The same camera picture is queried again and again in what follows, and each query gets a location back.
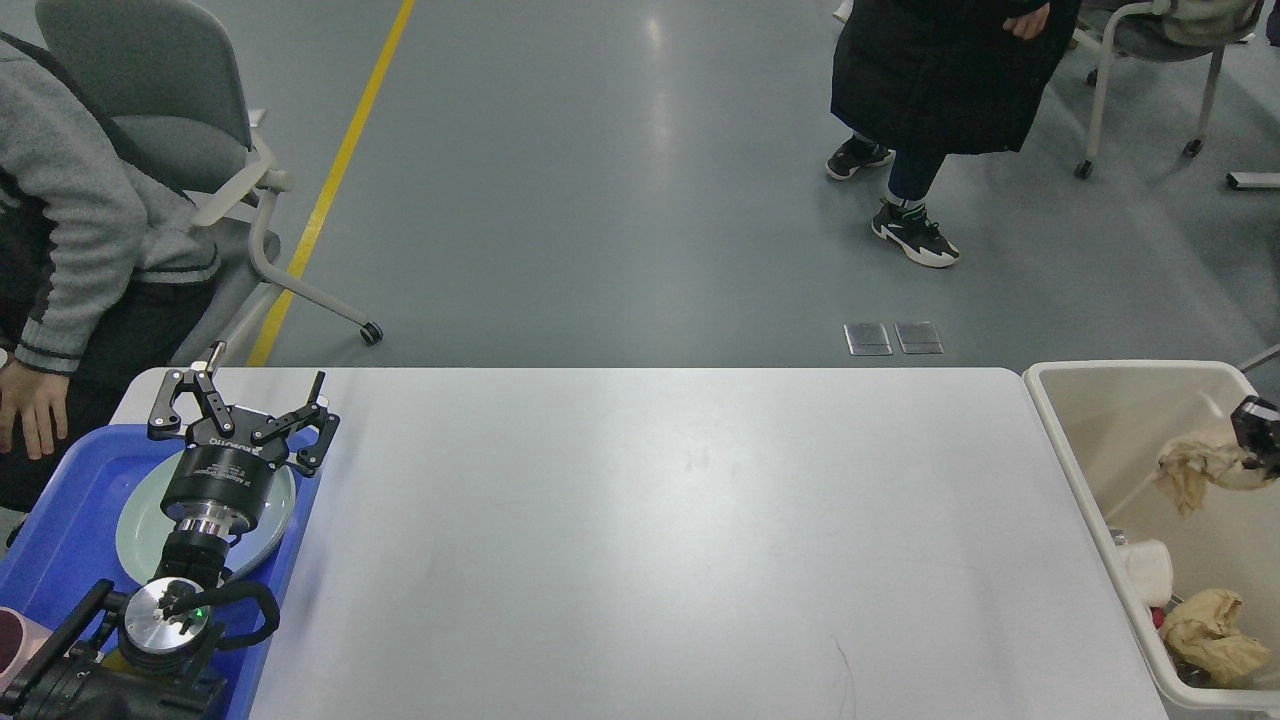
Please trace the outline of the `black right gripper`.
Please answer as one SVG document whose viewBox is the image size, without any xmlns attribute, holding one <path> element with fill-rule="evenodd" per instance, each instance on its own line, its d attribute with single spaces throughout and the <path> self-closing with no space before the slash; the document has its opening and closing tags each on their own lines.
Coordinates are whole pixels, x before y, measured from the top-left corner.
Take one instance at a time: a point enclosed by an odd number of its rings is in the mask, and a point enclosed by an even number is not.
<svg viewBox="0 0 1280 720">
<path fill-rule="evenodd" d="M 1279 475 L 1279 410 L 1257 395 L 1245 396 L 1231 411 L 1236 443 L 1245 451 L 1245 466 L 1262 469 L 1266 477 Z"/>
</svg>

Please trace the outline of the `seated person's hand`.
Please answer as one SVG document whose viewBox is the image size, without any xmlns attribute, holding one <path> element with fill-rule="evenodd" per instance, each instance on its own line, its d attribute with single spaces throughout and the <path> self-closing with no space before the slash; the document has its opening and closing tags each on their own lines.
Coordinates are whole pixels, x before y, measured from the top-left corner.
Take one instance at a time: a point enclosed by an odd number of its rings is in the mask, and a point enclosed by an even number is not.
<svg viewBox="0 0 1280 720">
<path fill-rule="evenodd" d="M 20 430 L 22 447 L 31 460 L 51 456 L 69 432 L 67 375 L 38 372 L 10 361 L 1 372 L 1 451 L 14 448 Z"/>
</svg>

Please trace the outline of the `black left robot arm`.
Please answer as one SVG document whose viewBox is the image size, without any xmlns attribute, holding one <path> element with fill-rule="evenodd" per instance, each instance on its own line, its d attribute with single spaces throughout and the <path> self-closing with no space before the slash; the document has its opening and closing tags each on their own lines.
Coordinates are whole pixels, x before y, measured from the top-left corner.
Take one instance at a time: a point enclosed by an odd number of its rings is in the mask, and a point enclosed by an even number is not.
<svg viewBox="0 0 1280 720">
<path fill-rule="evenodd" d="M 3 564 L 5 719 L 243 719 L 339 418 L 315 382 L 273 415 L 207 357 L 163 373 L 142 424 L 74 443 Z"/>
</svg>

